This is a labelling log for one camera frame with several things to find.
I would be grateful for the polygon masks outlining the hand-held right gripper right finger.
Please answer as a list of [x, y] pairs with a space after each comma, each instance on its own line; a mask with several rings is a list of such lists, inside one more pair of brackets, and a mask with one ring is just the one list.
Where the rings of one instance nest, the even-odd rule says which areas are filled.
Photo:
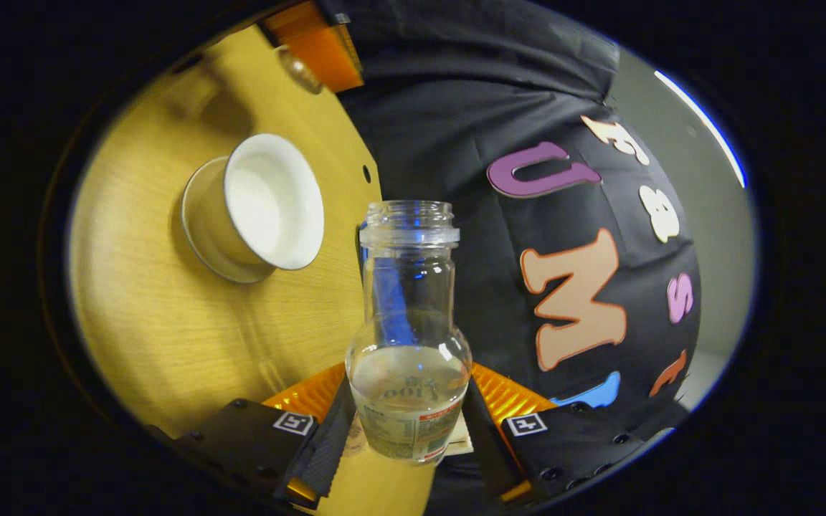
[[652, 444], [586, 402], [558, 406], [479, 363], [462, 414], [488, 496], [505, 507], [572, 496]]

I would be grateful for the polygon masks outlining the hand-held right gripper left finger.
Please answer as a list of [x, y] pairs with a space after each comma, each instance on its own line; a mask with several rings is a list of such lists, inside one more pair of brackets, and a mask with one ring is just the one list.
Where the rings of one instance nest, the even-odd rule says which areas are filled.
[[233, 489], [314, 510], [331, 492], [355, 414], [337, 363], [266, 401], [233, 399], [181, 436], [147, 431]]

